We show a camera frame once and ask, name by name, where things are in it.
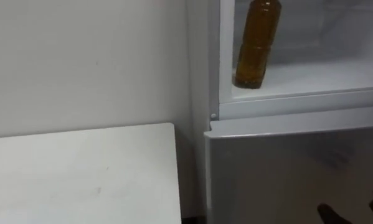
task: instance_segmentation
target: freezer door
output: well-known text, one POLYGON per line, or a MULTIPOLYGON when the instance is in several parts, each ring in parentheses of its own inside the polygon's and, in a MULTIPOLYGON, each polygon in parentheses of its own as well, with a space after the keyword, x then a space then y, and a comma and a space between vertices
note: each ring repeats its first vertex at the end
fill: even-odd
POLYGON ((373 108, 211 125, 209 223, 319 224, 320 203, 373 223, 373 108))

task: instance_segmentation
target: refrigerator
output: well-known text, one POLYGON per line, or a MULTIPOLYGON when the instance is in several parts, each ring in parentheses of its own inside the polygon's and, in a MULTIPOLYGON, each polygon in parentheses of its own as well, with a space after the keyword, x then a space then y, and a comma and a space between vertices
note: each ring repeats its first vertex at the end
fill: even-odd
POLYGON ((248 0, 187 2, 208 223, 373 223, 373 0, 280 0, 263 85, 234 87, 248 0))

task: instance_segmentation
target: brown liquid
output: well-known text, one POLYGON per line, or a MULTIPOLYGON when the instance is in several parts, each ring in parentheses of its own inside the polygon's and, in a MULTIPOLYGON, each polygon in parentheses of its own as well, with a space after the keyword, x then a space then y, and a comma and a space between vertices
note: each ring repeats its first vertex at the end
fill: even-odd
POLYGON ((254 0, 248 10, 234 85, 260 88, 280 17, 278 0, 254 0))

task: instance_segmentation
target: bottle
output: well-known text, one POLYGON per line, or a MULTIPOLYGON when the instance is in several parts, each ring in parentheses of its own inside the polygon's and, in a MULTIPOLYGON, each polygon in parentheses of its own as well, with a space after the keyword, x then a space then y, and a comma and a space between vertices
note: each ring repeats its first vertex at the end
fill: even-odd
POLYGON ((261 87, 280 11, 279 0, 254 0, 250 3, 234 77, 235 86, 261 87))

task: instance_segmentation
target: white wall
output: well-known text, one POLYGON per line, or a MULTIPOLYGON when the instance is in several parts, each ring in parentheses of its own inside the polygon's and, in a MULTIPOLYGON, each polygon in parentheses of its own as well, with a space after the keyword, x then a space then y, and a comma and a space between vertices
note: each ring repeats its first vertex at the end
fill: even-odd
POLYGON ((0 137, 170 121, 195 214, 185 0, 0 0, 0 137))

